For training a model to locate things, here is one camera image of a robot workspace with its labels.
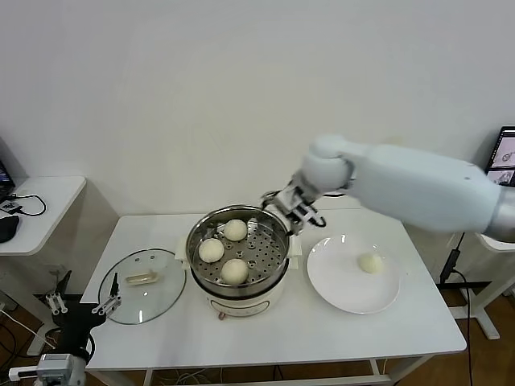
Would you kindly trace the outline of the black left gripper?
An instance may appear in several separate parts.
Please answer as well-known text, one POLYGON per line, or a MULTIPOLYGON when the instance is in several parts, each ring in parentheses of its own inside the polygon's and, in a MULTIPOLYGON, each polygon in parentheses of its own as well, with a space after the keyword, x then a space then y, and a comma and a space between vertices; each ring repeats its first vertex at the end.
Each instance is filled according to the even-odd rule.
POLYGON ((72 304, 66 307, 64 300, 72 271, 66 272, 56 284, 52 293, 46 295, 47 304, 54 316, 54 323, 60 329, 60 337, 54 352, 56 354, 88 354, 87 345, 91 330, 105 322, 105 315, 112 314, 122 303, 119 293, 118 273, 113 275, 109 296, 96 304, 72 304))

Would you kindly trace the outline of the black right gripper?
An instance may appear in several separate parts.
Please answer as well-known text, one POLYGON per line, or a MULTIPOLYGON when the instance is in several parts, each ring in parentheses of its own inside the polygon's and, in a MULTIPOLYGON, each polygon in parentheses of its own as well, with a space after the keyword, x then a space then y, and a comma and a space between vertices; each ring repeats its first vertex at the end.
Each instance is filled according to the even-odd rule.
MULTIPOLYGON (((293 189, 293 196, 300 201, 304 207, 309 207, 312 211, 302 213, 300 211, 291 211, 286 215, 289 222, 289 236, 297 236, 310 222, 316 223, 318 215, 315 208, 315 202, 322 197, 322 192, 310 183, 305 176, 293 176, 289 183, 293 189)), ((262 197, 261 208, 266 209, 274 206, 277 209, 287 209, 285 203, 284 190, 268 191, 262 197)))

